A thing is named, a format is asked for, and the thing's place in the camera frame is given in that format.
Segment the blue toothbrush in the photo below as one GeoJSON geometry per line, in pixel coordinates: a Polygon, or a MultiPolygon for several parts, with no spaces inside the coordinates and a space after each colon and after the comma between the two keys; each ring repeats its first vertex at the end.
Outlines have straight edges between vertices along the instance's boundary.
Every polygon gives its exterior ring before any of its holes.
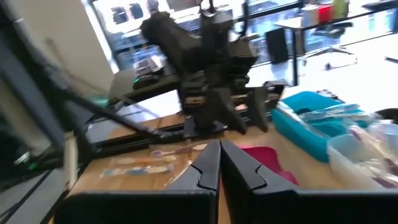
{"type": "Polygon", "coordinates": [[[315,122],[326,119],[352,119],[356,121],[372,121],[381,119],[377,113],[367,113],[360,110],[359,104],[342,103],[327,108],[302,113],[299,118],[306,122],[315,122]]]}
{"type": "Polygon", "coordinates": [[[100,177],[111,177],[117,175],[146,175],[146,174],[157,174],[164,172],[172,172],[174,170],[174,165],[164,165],[164,166],[140,166],[140,167],[130,167],[130,168],[113,168],[104,169],[99,175],[100,177]]]}
{"type": "Polygon", "coordinates": [[[288,116],[290,119],[294,120],[296,123],[302,125],[304,128],[306,128],[307,130],[311,131],[312,133],[316,134],[317,136],[323,137],[323,138],[327,138],[328,135],[326,135],[325,133],[319,131],[318,129],[310,126],[309,124],[307,124],[304,120],[302,120],[298,114],[296,114],[294,112],[294,110],[289,107],[287,104],[285,104],[283,101],[279,101],[276,108],[283,114],[285,114],[286,116],[288,116]]]}

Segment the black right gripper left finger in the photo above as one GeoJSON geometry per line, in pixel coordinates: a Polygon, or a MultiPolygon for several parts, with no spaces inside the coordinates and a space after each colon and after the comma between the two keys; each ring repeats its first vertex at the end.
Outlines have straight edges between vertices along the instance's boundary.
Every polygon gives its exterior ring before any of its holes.
{"type": "Polygon", "coordinates": [[[54,224],[217,224],[219,182],[220,142],[212,140],[165,189],[78,193],[54,224]]]}

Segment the yellow green box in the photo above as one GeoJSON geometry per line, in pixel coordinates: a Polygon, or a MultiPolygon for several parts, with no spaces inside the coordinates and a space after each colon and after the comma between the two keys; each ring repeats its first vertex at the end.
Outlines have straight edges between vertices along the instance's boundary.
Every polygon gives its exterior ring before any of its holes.
{"type": "Polygon", "coordinates": [[[348,15],[349,0],[332,0],[333,19],[341,19],[348,15]]]}

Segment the magenta plastic bin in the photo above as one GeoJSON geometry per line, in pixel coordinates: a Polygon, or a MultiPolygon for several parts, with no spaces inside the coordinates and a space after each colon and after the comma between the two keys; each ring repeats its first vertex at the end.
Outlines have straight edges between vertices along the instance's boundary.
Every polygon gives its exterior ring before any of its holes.
{"type": "Polygon", "coordinates": [[[273,148],[267,146],[240,146],[239,148],[282,178],[295,185],[299,184],[293,173],[282,168],[278,154],[273,148]]]}

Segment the black rectangular box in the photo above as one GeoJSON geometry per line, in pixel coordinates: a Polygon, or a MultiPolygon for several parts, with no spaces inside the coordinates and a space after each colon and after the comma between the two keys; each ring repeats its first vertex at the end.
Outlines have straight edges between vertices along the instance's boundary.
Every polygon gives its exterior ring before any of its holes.
{"type": "Polygon", "coordinates": [[[272,64],[286,62],[289,59],[285,30],[283,28],[266,32],[267,51],[272,64]]]}

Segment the silver aluminium bracket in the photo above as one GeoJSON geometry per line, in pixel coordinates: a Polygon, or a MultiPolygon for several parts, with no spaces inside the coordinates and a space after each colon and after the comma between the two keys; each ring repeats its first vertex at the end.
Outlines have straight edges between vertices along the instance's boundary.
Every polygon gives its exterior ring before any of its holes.
{"type": "Polygon", "coordinates": [[[65,171],[65,187],[67,190],[71,190],[78,178],[78,145],[74,132],[65,133],[63,168],[65,171]]]}

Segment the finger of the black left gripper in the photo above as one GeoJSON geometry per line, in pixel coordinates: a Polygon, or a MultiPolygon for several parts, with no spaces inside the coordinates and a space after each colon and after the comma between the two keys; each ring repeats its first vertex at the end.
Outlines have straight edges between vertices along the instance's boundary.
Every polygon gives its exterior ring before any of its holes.
{"type": "Polygon", "coordinates": [[[212,134],[226,128],[246,134],[247,127],[231,99],[227,86],[209,86],[200,82],[182,84],[182,109],[187,115],[185,134],[212,134]]]}
{"type": "Polygon", "coordinates": [[[267,112],[275,109],[285,88],[285,81],[266,81],[248,92],[248,114],[253,125],[267,132],[267,112]]]}

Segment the black legged table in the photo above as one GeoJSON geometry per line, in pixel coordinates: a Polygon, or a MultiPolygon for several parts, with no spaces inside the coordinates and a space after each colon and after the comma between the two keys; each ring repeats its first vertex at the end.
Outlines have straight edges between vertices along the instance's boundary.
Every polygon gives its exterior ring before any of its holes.
{"type": "Polygon", "coordinates": [[[303,26],[302,25],[302,16],[293,17],[291,19],[281,20],[275,23],[276,26],[281,27],[283,29],[290,30],[292,37],[292,83],[291,86],[297,86],[299,84],[299,71],[298,71],[298,54],[297,54],[297,35],[298,32],[302,37],[305,30],[310,30],[318,27],[329,26],[330,24],[341,24],[342,22],[355,19],[357,17],[364,17],[373,15],[382,11],[388,11],[398,9],[398,6],[383,6],[380,8],[376,8],[373,10],[366,9],[361,7],[358,11],[350,11],[346,17],[332,19],[328,22],[322,22],[320,24],[314,24],[312,26],[303,26]]]}

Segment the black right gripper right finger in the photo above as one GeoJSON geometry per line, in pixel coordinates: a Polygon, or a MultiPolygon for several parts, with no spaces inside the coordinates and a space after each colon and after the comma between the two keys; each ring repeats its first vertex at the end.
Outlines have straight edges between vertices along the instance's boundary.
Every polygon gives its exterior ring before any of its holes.
{"type": "Polygon", "coordinates": [[[221,141],[232,224],[398,224],[398,190],[304,190],[221,141]]]}

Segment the white box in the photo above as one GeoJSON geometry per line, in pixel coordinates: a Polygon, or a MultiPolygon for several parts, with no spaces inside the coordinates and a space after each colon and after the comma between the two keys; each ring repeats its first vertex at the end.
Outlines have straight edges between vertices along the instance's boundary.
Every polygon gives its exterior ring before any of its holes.
{"type": "Polygon", "coordinates": [[[310,27],[318,24],[318,6],[308,4],[302,8],[302,27],[310,27]]]}

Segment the white translucent bin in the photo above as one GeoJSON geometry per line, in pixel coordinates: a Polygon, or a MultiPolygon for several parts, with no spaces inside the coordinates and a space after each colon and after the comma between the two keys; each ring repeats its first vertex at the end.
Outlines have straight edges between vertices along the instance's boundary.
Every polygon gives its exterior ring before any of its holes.
{"type": "Polygon", "coordinates": [[[328,141],[327,154],[330,167],[337,178],[351,189],[389,189],[377,183],[371,167],[374,159],[392,159],[398,165],[398,124],[373,123],[368,132],[373,141],[364,142],[347,133],[328,141]]]}

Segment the blue plastic bin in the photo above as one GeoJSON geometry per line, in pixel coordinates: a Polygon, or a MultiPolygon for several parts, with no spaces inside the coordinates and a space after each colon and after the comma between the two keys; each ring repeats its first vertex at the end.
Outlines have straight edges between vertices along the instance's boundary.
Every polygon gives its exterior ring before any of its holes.
{"type": "MultiPolygon", "coordinates": [[[[315,111],[341,103],[341,101],[321,96],[312,91],[302,91],[284,98],[282,101],[286,105],[290,106],[295,112],[301,112],[303,110],[315,111]]],[[[329,119],[313,122],[311,127],[322,132],[322,135],[319,136],[277,109],[272,110],[271,115],[274,126],[281,135],[293,142],[296,146],[300,147],[316,160],[324,163],[329,162],[327,141],[332,137],[342,135],[346,132],[343,127],[342,119],[329,119]]]]}

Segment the red box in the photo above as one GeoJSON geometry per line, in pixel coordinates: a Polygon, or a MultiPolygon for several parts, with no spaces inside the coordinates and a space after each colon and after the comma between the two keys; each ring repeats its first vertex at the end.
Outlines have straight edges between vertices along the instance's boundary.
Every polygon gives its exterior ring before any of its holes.
{"type": "Polygon", "coordinates": [[[333,6],[331,4],[321,4],[318,6],[318,23],[330,22],[333,19],[333,6]]]}

